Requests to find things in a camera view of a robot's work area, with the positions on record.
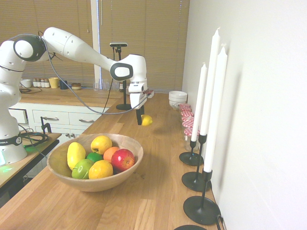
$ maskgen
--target candle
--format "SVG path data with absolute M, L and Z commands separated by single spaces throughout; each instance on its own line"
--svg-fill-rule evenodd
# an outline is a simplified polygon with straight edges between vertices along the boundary
M 201 118 L 200 135 L 202 135 L 202 136 L 205 136 L 208 133 L 208 125 L 209 125 L 209 118 L 210 118 L 210 111 L 211 111 L 214 77 L 215 77 L 215 70 L 216 70 L 216 61 L 217 61 L 217 54 L 218 54 L 219 46 L 220 46 L 220 36 L 219 36 L 218 30 L 219 29 L 217 29 L 215 31 L 215 34 L 212 37 L 209 68 L 208 68 L 208 77 L 207 77 L 206 92 L 205 92 L 205 100 L 204 100 L 204 103 L 203 103 L 202 118 Z
M 200 76 L 200 83 L 198 86 L 191 141 L 196 141 L 197 139 L 198 124 L 201 118 L 201 106 L 202 106 L 203 95 L 204 95 L 205 84 L 206 84 L 206 75 L 207 75 L 207 67 L 206 67 L 206 64 L 204 63 L 201 68 L 201 76 Z
M 225 52 L 225 48 L 223 47 L 217 58 L 216 76 L 215 76 L 215 83 L 213 89 L 212 108 L 211 108 L 209 131 L 207 137 L 206 155 L 203 164 L 203 170 L 207 173 L 210 173 L 212 171 L 217 126 L 219 121 L 223 88 L 224 88 L 226 63 L 227 63 L 227 54 Z

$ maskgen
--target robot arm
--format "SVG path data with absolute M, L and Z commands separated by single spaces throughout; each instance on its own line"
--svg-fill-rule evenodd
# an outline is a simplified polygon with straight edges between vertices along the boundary
M 23 35 L 15 42 L 5 41 L 0 46 L 0 165 L 3 161 L 5 164 L 14 163 L 27 156 L 17 120 L 8 109 L 21 99 L 19 82 L 26 63 L 49 60 L 48 52 L 98 65 L 110 71 L 111 77 L 117 81 L 130 79 L 130 103 L 137 110 L 138 124 L 142 123 L 141 114 L 147 100 L 145 58 L 131 54 L 121 61 L 114 61 L 99 54 L 75 35 L 50 27 L 43 37 Z

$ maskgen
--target white cabinet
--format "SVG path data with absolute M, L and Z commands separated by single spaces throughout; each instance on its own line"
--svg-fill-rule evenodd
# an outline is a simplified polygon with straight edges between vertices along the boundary
M 102 107 L 91 108 L 98 112 L 104 110 Z M 36 132 L 42 132 L 41 117 L 43 117 L 44 124 L 50 123 L 53 133 L 62 134 L 59 137 L 59 145 L 78 137 L 101 116 L 84 106 L 38 103 L 17 103 L 10 108 L 10 113 L 22 126 L 32 128 Z M 44 158 L 27 175 L 34 177 L 46 166 L 47 160 Z

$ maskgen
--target yellow mug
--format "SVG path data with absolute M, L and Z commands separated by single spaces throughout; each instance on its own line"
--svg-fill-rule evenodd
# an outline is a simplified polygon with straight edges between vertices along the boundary
M 49 82 L 52 89 L 59 87 L 59 78 L 49 78 Z

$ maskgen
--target wooden blinds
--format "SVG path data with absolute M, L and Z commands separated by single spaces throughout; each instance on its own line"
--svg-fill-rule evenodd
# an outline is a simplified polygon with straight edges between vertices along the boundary
M 93 47 L 90 0 L 10 0 L 0 1 L 0 44 L 19 34 L 38 34 L 57 27 L 81 38 Z M 58 55 L 53 65 L 69 84 L 93 86 L 94 66 Z M 48 61 L 27 63 L 23 78 L 56 77 Z
M 100 0 L 101 53 L 113 57 L 110 42 L 127 42 L 121 57 L 146 59 L 148 86 L 182 90 L 189 0 Z M 103 78 L 110 78 L 102 71 Z

